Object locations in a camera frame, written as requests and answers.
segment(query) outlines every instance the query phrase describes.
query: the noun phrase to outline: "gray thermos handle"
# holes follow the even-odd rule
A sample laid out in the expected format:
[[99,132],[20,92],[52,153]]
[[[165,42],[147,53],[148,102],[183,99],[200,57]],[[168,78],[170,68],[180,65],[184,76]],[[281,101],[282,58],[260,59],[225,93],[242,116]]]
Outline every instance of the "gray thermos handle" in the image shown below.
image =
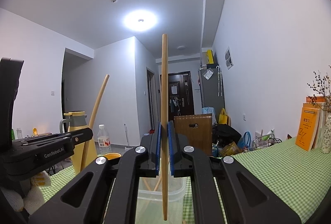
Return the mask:
[[70,122],[70,119],[66,118],[66,119],[61,119],[60,120],[60,133],[64,133],[63,131],[63,123],[66,123],[66,122]]

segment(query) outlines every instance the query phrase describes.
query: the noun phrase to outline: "dark wooden door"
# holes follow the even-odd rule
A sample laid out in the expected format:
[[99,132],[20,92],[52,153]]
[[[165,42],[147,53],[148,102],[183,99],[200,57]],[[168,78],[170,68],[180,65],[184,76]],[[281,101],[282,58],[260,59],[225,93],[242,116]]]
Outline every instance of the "dark wooden door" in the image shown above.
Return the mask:
[[[193,91],[190,72],[170,73],[168,75],[168,120],[174,116],[194,115]],[[171,105],[170,100],[178,98],[178,105]]]

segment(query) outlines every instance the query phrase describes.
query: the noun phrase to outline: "green checkered tablecloth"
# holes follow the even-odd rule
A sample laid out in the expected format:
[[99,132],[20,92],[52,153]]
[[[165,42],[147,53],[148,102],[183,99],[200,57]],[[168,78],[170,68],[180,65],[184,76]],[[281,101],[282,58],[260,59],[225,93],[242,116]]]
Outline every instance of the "green checkered tablecloth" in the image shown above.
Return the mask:
[[[235,158],[291,207],[302,223],[313,214],[331,186],[331,153],[321,149],[306,152],[295,138],[280,144],[236,155]],[[51,187],[40,187],[49,200],[74,177],[73,167],[51,176]],[[183,219],[194,223],[190,179],[184,196]]]

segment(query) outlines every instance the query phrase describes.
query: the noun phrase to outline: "refrigerator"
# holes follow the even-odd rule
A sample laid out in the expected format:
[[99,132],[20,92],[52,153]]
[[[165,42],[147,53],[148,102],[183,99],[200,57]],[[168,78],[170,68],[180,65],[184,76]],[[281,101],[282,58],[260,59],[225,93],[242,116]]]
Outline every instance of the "refrigerator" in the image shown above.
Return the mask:
[[202,107],[214,107],[216,120],[218,122],[219,114],[221,113],[222,108],[225,108],[224,91],[220,85],[220,92],[218,96],[218,70],[216,68],[211,70],[213,71],[213,74],[209,79],[204,77],[207,70],[199,70],[201,101]]

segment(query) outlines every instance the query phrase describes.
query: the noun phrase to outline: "yellow box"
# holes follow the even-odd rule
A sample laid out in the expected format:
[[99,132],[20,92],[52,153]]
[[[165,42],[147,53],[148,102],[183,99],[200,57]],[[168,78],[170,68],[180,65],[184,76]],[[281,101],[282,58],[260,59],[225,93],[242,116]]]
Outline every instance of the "yellow box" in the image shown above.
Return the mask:
[[207,50],[207,64],[213,64],[214,58],[212,57],[212,51],[211,49]]

